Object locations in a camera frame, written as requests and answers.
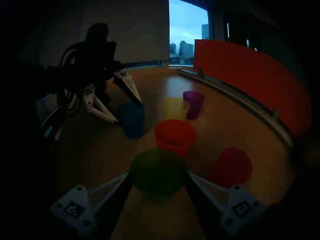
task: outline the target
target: cloud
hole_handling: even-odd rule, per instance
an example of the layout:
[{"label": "cloud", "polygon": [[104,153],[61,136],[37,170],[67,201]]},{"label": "cloud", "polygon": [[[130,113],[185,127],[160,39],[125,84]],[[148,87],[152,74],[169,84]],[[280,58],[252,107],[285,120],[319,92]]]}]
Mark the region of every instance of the cloud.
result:
[{"label": "cloud", "polygon": [[183,30],[182,28],[176,26],[169,26],[170,38],[176,39],[179,38],[181,40],[189,40],[194,41],[195,39],[201,39],[201,36],[190,34],[189,32]]}]

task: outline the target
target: window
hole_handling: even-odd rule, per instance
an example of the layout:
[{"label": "window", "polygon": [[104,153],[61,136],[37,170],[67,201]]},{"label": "window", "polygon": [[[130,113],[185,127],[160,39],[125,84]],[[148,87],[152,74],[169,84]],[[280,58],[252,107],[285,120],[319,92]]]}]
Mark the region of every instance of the window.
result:
[{"label": "window", "polygon": [[171,65],[193,65],[194,40],[209,39],[208,12],[180,0],[169,0]]}]

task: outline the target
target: wooden table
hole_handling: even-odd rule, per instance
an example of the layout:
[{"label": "wooden table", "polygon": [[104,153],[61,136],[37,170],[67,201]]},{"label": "wooden table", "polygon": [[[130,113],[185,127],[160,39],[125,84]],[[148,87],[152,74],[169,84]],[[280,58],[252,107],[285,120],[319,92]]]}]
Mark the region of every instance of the wooden table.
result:
[{"label": "wooden table", "polygon": [[[206,100],[199,118],[188,121],[196,130],[196,140],[186,156],[189,171],[206,178],[221,151],[237,147],[247,153],[253,166],[245,188],[266,206],[281,200],[294,177],[288,152],[253,114],[214,90],[177,75],[175,70],[146,70],[133,75],[146,107],[145,135],[138,140],[127,139],[120,126],[84,109],[68,118],[58,141],[61,195],[77,184],[95,187],[128,171],[135,156],[156,147],[153,129],[162,121],[161,101],[196,90]],[[130,101],[111,81],[108,94],[113,108]],[[204,235],[184,188],[172,200],[155,204],[133,187],[113,238],[204,239]]]}]

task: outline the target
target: red cup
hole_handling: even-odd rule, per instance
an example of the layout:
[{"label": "red cup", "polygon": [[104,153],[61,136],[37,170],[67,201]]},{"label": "red cup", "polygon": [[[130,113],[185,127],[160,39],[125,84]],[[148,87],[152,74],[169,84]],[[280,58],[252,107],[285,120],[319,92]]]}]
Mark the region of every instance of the red cup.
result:
[{"label": "red cup", "polygon": [[238,148],[225,148],[210,176],[210,181],[227,189],[245,184],[252,174],[252,164],[245,152]]},{"label": "red cup", "polygon": [[158,148],[165,148],[185,156],[196,138],[194,128],[181,120],[166,120],[154,129]]}]

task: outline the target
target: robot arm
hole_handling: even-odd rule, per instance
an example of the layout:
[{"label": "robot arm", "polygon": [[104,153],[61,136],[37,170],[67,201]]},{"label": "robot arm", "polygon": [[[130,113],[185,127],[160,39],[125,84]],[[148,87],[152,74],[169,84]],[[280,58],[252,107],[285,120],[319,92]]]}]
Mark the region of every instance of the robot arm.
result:
[{"label": "robot arm", "polygon": [[[109,26],[104,23],[97,23],[91,26],[87,32],[86,40],[69,47],[63,54],[60,65],[65,68],[73,66],[78,73],[78,86],[68,93],[74,96],[80,94],[84,101],[85,108],[98,117],[115,123],[119,120],[113,115],[112,109],[108,106],[109,97],[105,94],[105,83],[114,78],[114,83],[137,105],[142,106],[141,97],[134,84],[134,78],[123,69],[123,65],[114,60],[116,49],[115,42],[108,42],[106,38],[109,33]],[[72,99],[61,94],[69,105]]]}]

